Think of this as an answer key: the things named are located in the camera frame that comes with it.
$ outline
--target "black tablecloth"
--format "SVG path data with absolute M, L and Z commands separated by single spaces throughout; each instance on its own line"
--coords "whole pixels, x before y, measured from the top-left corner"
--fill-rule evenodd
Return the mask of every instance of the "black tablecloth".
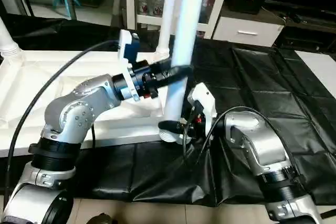
M 83 50 L 119 35 L 118 29 L 62 19 L 8 20 L 13 37 L 27 50 Z M 157 33 L 139 35 L 142 51 L 154 51 Z M 193 65 L 189 88 L 205 82 L 218 112 L 246 105 L 269 117 L 293 152 L 316 203 L 336 205 L 336 100 L 294 51 L 197 39 Z M 191 163 L 201 143 L 199 139 L 188 148 Z M 14 158 L 12 187 L 29 160 Z M 5 164 L 1 158 L 2 177 Z M 83 150 L 77 169 L 77 197 L 212 207 L 224 201 L 263 200 L 242 151 L 219 139 L 192 172 L 183 164 L 181 146 L 160 141 Z

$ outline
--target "white pole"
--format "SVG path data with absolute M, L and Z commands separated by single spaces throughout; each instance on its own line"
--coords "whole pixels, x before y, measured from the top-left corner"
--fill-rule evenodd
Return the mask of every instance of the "white pole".
M 19 53 L 20 49 L 9 34 L 4 22 L 0 18 L 0 54 L 4 58 L 15 57 Z
M 202 0 L 182 0 L 174 43 L 172 67 L 190 65 L 191 63 L 201 5 Z M 178 121 L 181 118 L 186 84 L 187 78 L 169 86 L 164 108 L 165 120 Z M 169 131 L 160 131 L 160 138 L 166 142 L 177 141 L 181 143 L 179 135 Z
M 174 6 L 175 0 L 164 0 L 160 38 L 156 48 L 156 54 L 160 56 L 160 59 L 169 57 L 169 39 L 174 17 Z

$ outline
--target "floor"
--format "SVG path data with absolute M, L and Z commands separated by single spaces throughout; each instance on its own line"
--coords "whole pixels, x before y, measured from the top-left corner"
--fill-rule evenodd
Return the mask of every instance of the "floor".
M 0 196 L 2 210 L 3 197 Z M 334 207 L 319 206 L 320 212 Z M 153 203 L 124 203 L 115 200 L 75 199 L 67 224 L 86 224 L 105 213 L 119 224 L 271 224 L 263 205 L 225 205 L 217 208 Z M 323 223 L 335 223 L 330 218 Z
M 67 18 L 66 9 L 64 6 L 53 8 L 48 5 L 31 4 L 34 15 L 43 18 Z M 77 20 L 89 22 L 98 25 L 111 25 L 112 7 L 102 5 L 100 7 L 75 6 Z

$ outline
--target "silver robotic arm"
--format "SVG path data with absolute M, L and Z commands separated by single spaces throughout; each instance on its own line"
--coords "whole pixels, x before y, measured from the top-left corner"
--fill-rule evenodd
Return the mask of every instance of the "silver robotic arm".
M 224 119 L 225 138 L 244 150 L 249 167 L 265 198 L 268 216 L 286 222 L 306 218 L 316 224 L 322 219 L 297 174 L 277 134 L 258 114 L 229 112 Z
M 126 35 L 128 43 L 120 47 L 125 56 L 131 55 L 127 58 L 132 59 L 132 68 L 113 77 L 105 74 L 84 81 L 70 94 L 48 105 L 41 138 L 29 147 L 33 159 L 26 164 L 1 223 L 66 223 L 73 205 L 67 187 L 76 173 L 75 161 L 81 144 L 95 119 L 102 112 L 118 107 L 125 99 L 156 98 L 157 88 L 179 81 L 192 72 L 190 66 L 171 68 L 170 59 L 152 65 L 147 61 L 136 62 L 137 46 L 134 44 L 138 44 L 139 39 Z
M 108 74 L 87 80 L 51 102 L 41 139 L 29 148 L 33 160 L 26 164 L 2 221 L 66 223 L 73 199 L 65 189 L 75 175 L 80 145 L 97 116 L 120 103 Z
M 203 83 L 199 83 L 188 95 L 188 102 L 203 113 L 205 120 L 196 120 L 187 126 L 181 122 L 163 121 L 159 127 L 177 134 L 195 137 L 195 131 L 204 130 L 206 139 L 211 139 L 210 128 L 216 125 L 218 134 L 224 133 L 227 141 L 242 148 L 247 163 L 258 181 L 265 198 L 268 216 L 280 223 L 322 224 L 322 219 L 311 196 L 299 181 L 299 174 L 286 149 L 268 122 L 252 109 L 236 107 L 219 117 L 215 109 L 215 98 Z

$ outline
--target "white drawer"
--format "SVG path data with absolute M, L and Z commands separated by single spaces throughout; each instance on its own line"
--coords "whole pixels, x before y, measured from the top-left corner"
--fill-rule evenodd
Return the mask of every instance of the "white drawer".
M 214 39 L 271 47 L 282 29 L 282 25 L 220 17 Z

